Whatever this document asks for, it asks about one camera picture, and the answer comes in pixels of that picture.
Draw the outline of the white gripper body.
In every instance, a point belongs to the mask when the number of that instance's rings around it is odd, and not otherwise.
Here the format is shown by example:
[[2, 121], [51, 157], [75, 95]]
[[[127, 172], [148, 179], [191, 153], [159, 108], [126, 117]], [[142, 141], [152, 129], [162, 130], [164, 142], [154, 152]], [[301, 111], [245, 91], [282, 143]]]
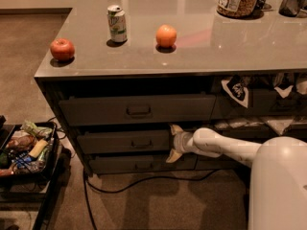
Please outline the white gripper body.
[[175, 135], [174, 149], [176, 153], [183, 154], [193, 150], [193, 134], [182, 131]]

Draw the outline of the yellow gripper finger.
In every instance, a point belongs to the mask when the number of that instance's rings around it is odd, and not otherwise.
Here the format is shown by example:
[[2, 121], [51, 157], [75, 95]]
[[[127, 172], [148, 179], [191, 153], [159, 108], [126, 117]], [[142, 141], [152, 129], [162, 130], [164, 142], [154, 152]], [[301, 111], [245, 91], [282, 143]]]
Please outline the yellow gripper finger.
[[175, 124], [170, 124], [170, 129], [173, 135], [177, 135], [183, 131], [183, 129], [180, 126]]
[[175, 150], [171, 149], [168, 158], [166, 159], [167, 163], [175, 163], [178, 161], [178, 159], [182, 156], [182, 153]]

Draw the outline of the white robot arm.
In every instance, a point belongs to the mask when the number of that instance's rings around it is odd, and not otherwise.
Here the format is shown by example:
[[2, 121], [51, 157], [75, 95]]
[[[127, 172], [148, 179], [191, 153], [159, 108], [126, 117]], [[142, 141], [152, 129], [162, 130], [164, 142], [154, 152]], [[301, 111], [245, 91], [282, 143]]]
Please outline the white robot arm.
[[251, 168], [248, 230], [307, 230], [307, 143], [287, 136], [260, 144], [225, 137], [201, 127], [187, 132], [171, 126], [173, 147], [167, 158], [182, 154], [226, 155]]

